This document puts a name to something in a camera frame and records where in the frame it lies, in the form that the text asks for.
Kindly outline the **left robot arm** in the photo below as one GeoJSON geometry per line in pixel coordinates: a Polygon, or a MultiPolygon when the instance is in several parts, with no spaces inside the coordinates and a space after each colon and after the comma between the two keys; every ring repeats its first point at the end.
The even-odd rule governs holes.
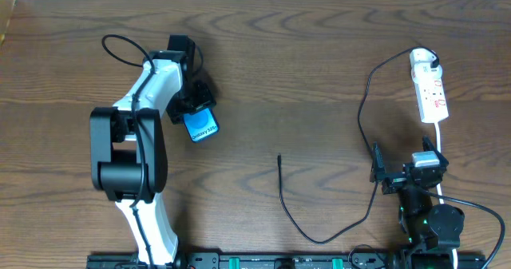
{"type": "Polygon", "coordinates": [[[138,251],[89,255],[88,268],[186,268],[179,238],[166,213],[162,192],[168,159],[162,117],[183,124],[197,143],[220,131],[216,100],[195,76],[203,54],[187,35],[172,35],[165,50],[144,51],[141,75],[110,107],[90,114],[91,179],[127,219],[138,251]]]}

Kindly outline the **blue Galaxy smartphone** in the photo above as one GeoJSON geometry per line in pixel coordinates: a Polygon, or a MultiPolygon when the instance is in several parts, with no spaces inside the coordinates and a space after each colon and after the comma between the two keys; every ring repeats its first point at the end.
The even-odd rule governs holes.
{"type": "Polygon", "coordinates": [[[211,109],[204,109],[195,114],[184,114],[184,125],[194,143],[201,142],[220,131],[211,109]]]}

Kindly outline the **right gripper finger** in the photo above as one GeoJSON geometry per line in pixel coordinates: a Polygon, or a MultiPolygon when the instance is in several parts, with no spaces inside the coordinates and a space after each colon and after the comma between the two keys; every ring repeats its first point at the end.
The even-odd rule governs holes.
{"type": "Polygon", "coordinates": [[[386,174],[386,168],[382,158],[382,153],[376,142],[374,142],[372,150],[371,174],[373,177],[384,177],[386,174]]]}
{"type": "Polygon", "coordinates": [[[440,153],[434,143],[428,136],[424,136],[422,138],[422,148],[424,152],[429,152],[430,154],[434,154],[435,158],[438,160],[438,165],[440,167],[446,168],[448,166],[448,160],[440,153]]]}

